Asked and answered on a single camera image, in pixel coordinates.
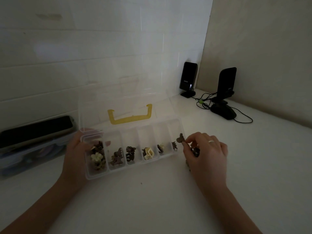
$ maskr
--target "yellow handle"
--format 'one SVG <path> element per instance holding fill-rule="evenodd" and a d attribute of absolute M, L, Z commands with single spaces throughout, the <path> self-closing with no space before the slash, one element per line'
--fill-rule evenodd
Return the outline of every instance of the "yellow handle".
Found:
<path fill-rule="evenodd" d="M 107 110 L 107 112 L 108 112 L 108 116 L 110 117 L 111 124 L 112 125 L 118 125 L 118 124 L 123 124 L 123 123 L 128 123 L 128 122 L 133 122 L 133 121 L 146 120 L 146 119 L 151 118 L 153 105 L 147 104 L 146 106 L 148 107 L 147 115 L 125 117 L 125 118 L 121 118 L 121 119 L 117 119 L 117 120 L 115 120 L 115 118 L 114 118 L 114 114 L 113 114 L 114 110 L 109 109 L 109 110 Z"/>

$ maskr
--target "desk surface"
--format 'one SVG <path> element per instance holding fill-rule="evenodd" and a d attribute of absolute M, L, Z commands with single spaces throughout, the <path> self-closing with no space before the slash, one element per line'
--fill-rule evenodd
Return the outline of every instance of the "desk surface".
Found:
<path fill-rule="evenodd" d="M 196 97 L 202 91 L 196 90 Z M 228 187 L 263 233 L 312 233 L 312 130 L 229 101 L 254 119 L 227 121 L 170 98 L 186 136 L 228 144 Z M 248 121 L 237 113 L 237 120 Z M 0 230 L 57 180 L 63 156 L 0 182 Z M 49 233 L 221 233 L 182 154 L 93 180 Z"/>

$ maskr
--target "computer mouse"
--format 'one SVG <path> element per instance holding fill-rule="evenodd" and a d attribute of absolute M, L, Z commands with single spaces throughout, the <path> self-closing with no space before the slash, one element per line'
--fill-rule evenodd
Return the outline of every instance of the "computer mouse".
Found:
<path fill-rule="evenodd" d="M 236 113 L 234 110 L 226 104 L 215 103 L 210 107 L 210 111 L 220 115 L 221 117 L 224 117 L 226 120 L 232 120 L 236 118 Z"/>

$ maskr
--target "forearm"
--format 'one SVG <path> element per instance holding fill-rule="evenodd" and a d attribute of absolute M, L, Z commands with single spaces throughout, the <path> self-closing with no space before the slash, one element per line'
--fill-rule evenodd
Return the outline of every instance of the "forearm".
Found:
<path fill-rule="evenodd" d="M 205 198 L 226 233 L 261 234 L 228 188 L 215 192 L 206 191 Z"/>
<path fill-rule="evenodd" d="M 36 203 L 0 234 L 43 234 L 48 231 L 77 190 L 59 179 Z"/>

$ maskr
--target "hand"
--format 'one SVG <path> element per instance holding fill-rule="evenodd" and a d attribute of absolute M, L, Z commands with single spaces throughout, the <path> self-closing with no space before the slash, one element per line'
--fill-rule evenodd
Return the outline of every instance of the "hand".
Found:
<path fill-rule="evenodd" d="M 76 191 L 81 189 L 87 181 L 84 153 L 92 148 L 91 144 L 80 142 L 82 135 L 83 133 L 78 131 L 67 145 L 63 170 L 58 179 L 59 182 Z"/>
<path fill-rule="evenodd" d="M 187 143 L 198 146 L 199 157 L 195 157 Z M 196 132 L 182 142 L 183 153 L 201 192 L 219 191 L 227 188 L 227 145 L 219 142 L 215 136 Z"/>

